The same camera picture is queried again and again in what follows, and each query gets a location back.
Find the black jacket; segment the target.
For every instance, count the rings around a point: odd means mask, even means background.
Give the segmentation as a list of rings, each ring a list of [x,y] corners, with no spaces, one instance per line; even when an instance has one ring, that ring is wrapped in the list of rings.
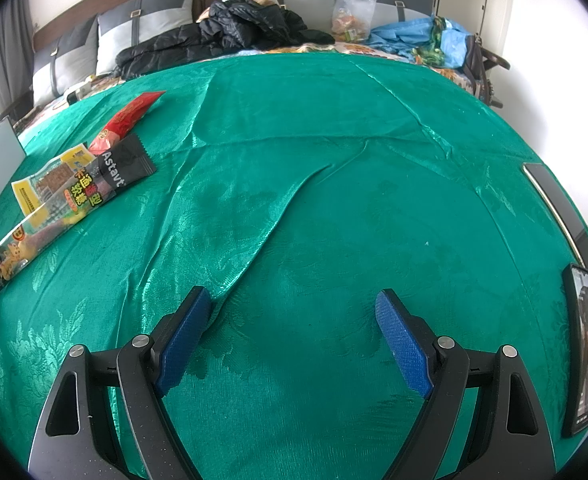
[[[120,51],[115,73],[123,80],[131,80],[245,50],[333,43],[330,34],[309,28],[298,14],[277,4],[216,1],[203,21],[181,25]]]

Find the dark handbag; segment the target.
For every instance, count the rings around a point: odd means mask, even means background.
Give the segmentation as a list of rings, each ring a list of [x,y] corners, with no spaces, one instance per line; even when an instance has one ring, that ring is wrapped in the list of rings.
[[[465,37],[465,47],[462,72],[471,81],[474,96],[487,106],[501,110],[503,102],[495,96],[488,72],[495,67],[510,70],[510,63],[502,56],[486,49],[482,44],[482,38],[477,34]]]

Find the black smartphone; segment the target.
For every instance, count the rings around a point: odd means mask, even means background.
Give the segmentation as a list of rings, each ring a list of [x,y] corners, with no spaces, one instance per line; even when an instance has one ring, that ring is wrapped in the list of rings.
[[[570,378],[564,437],[588,427],[588,271],[569,264],[562,273],[570,328]]]

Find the left grey pillow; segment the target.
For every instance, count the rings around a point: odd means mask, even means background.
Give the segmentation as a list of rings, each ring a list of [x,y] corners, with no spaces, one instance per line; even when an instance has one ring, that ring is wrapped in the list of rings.
[[[32,71],[35,106],[45,106],[96,72],[98,18],[94,16],[37,51]]]

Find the yellow snack packet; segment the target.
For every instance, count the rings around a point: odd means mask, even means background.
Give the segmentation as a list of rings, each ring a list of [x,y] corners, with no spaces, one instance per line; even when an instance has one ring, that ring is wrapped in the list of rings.
[[[30,176],[11,183],[12,192],[22,214],[28,217],[70,180],[78,170],[94,159],[85,144],[77,144],[50,159]]]

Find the green satin cloth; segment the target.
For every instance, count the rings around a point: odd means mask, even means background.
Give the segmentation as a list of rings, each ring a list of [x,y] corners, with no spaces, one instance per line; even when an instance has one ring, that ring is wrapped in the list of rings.
[[[156,170],[0,292],[0,438],[26,460],[67,350],[118,348],[195,285],[214,316],[165,404],[206,479],[379,479],[422,400],[374,317],[393,289],[439,335],[518,349],[558,464],[573,255],[534,152],[423,67],[328,52],[141,77],[24,132],[28,176],[130,100]]]

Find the clear plastic bag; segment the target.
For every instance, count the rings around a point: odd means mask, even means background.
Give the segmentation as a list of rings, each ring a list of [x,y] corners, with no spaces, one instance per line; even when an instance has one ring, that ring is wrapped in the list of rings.
[[[335,0],[331,32],[335,40],[343,42],[366,41],[378,0]]]

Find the middle grey pillow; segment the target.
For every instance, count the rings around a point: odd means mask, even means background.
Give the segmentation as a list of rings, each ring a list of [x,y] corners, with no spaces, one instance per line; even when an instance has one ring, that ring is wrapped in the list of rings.
[[[98,15],[96,73],[111,73],[116,56],[162,32],[191,24],[193,0],[128,0]]]

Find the dark tablet device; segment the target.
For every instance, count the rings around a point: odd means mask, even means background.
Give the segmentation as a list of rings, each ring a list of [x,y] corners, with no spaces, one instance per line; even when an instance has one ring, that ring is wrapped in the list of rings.
[[[588,270],[588,228],[564,188],[544,164],[524,162],[522,170],[556,219],[575,258]]]

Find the black clear long snack pack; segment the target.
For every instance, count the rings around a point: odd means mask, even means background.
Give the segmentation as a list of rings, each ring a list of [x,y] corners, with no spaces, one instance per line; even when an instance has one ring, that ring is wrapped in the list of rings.
[[[53,195],[0,240],[0,290],[57,237],[156,168],[138,136],[77,170]]]

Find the blue clothing pile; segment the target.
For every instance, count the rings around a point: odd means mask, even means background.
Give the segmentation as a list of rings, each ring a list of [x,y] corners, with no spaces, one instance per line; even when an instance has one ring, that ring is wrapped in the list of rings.
[[[470,33],[441,16],[416,18],[371,29],[366,45],[386,53],[439,68],[460,68]]]

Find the grey curtain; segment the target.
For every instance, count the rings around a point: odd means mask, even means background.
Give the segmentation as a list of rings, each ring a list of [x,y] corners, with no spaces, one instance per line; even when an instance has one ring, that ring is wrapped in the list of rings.
[[[0,8],[0,118],[17,122],[34,106],[32,17],[28,0],[6,0]]]

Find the red snack packet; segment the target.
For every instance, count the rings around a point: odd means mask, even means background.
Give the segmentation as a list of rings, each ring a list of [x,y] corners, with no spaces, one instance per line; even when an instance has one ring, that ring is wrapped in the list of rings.
[[[164,91],[143,92],[117,112],[91,141],[88,151],[98,156],[110,150],[134,128]]]

